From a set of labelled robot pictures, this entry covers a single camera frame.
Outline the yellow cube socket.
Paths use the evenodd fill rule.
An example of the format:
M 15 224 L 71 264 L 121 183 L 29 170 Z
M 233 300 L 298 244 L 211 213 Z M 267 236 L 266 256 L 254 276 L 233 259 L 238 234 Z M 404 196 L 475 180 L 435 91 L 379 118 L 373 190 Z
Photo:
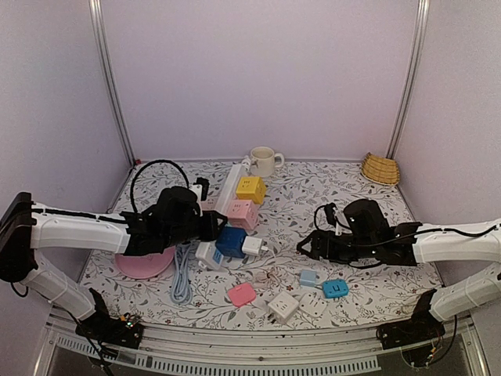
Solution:
M 262 177 L 243 176 L 236 187 L 236 197 L 239 200 L 251 200 L 262 205 L 265 199 L 266 185 Z

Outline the small white charger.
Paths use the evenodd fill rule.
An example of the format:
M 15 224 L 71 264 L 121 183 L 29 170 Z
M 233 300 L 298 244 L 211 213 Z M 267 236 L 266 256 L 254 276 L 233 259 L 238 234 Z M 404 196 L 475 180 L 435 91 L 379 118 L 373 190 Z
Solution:
M 266 253 L 269 248 L 265 245 L 262 238 L 246 236 L 243 240 L 241 250 L 245 255 L 259 256 L 262 253 Z

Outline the white plug adapter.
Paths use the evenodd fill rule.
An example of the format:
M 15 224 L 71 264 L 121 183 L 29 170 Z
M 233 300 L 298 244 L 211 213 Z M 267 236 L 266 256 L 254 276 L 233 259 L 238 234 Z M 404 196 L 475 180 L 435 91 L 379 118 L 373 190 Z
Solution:
M 326 307 L 327 303 L 323 298 L 316 293 L 306 292 L 299 301 L 298 309 L 313 318 L 318 318 L 322 316 Z

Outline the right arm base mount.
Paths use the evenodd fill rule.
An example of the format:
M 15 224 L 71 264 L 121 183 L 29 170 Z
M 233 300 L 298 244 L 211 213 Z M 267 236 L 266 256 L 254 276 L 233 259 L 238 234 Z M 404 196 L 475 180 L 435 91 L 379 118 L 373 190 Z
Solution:
M 424 349 L 409 349 L 402 353 L 404 361 L 411 367 L 421 368 L 429 366 L 438 351 L 445 328 L 430 314 L 431 299 L 437 292 L 432 289 L 423 293 L 413 309 L 409 319 L 381 324 L 377 327 L 376 336 L 383 349 L 395 349 L 420 342 L 428 342 Z

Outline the white cube socket adapter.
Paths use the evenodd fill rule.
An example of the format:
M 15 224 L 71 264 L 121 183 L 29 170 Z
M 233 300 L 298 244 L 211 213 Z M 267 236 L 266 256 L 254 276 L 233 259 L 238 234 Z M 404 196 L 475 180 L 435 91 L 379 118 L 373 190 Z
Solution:
M 286 324 L 297 312 L 298 307 L 299 301 L 282 291 L 267 305 L 268 320 L 272 323 Z

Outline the pink square plug adapter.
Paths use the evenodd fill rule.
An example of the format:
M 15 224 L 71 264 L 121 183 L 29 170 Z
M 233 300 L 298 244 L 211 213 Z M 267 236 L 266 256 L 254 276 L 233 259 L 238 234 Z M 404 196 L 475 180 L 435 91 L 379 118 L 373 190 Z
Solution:
M 230 302 L 239 308 L 253 302 L 257 294 L 251 284 L 244 283 L 229 289 L 228 297 Z

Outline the pink cube socket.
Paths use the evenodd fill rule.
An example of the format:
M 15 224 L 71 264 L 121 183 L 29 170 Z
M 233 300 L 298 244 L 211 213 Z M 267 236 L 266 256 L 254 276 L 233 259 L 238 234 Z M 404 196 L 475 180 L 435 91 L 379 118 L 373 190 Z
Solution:
M 230 226 L 253 230 L 258 224 L 258 206 L 252 200 L 233 200 L 226 216 Z

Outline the blue square plug adapter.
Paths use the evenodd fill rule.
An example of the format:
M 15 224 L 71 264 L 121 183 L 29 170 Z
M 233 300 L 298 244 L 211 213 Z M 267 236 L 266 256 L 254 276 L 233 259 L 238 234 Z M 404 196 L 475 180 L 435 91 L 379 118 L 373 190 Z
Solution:
M 327 299 L 342 298 L 349 293 L 349 287 L 345 280 L 326 280 L 322 283 L 322 291 Z

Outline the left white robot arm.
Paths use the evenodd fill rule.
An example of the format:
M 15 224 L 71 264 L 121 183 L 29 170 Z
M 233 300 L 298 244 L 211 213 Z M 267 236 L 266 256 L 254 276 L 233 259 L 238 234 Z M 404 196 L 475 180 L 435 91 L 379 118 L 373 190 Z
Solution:
M 111 339 L 117 325 L 100 295 L 35 252 L 76 248 L 142 257 L 192 240 L 216 240 L 228 219 L 199 202 L 194 189 L 175 186 L 162 190 L 156 204 L 142 212 L 95 214 L 51 208 L 32 201 L 30 193 L 18 193 L 1 219 L 1 279 L 36 290 L 84 321 L 98 339 Z

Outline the long white power strip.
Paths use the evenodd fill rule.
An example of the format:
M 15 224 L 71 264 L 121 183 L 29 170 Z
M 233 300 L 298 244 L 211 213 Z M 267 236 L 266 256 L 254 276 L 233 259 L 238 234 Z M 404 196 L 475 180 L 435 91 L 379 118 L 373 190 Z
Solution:
M 215 211 L 222 215 L 227 214 L 231 202 L 236 199 L 236 188 L 238 187 L 240 179 L 250 175 L 250 167 L 251 159 L 249 156 L 245 156 L 240 163 L 230 168 L 221 193 L 214 206 Z

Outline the small light blue adapter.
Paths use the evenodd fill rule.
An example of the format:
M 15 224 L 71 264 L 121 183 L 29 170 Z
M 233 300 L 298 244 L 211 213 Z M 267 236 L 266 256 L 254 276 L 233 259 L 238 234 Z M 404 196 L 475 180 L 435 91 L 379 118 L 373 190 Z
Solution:
M 317 273 L 313 270 L 302 270 L 299 277 L 302 287 L 315 287 L 317 285 Z

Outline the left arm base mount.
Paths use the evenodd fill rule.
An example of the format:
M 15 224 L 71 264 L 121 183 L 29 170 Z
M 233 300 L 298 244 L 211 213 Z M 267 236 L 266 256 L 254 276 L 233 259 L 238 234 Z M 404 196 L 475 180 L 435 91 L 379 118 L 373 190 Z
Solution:
M 138 349 L 144 332 L 140 319 L 130 314 L 125 314 L 124 319 L 113 318 L 101 294 L 93 288 L 89 290 L 94 298 L 95 312 L 87 319 L 78 320 L 75 333 L 98 343 Z

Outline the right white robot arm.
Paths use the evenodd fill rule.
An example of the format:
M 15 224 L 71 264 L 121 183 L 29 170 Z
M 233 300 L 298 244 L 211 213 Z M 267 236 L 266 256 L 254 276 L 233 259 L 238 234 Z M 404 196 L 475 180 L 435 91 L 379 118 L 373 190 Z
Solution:
M 350 231 L 313 230 L 297 250 L 314 260 L 353 265 L 376 259 L 379 265 L 417 266 L 439 261 L 488 261 L 465 280 L 422 294 L 405 324 L 405 335 L 422 341 L 435 327 L 500 297 L 500 221 L 461 226 L 403 222 L 390 226 L 379 204 L 358 199 L 344 208 Z

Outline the blue cube socket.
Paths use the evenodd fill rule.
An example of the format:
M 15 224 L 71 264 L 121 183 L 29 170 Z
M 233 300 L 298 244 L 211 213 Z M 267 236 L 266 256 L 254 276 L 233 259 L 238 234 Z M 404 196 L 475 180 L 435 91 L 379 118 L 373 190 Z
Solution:
M 242 247 L 246 236 L 247 232 L 244 229 L 225 226 L 216 240 L 215 246 L 226 257 L 243 259 L 245 254 Z

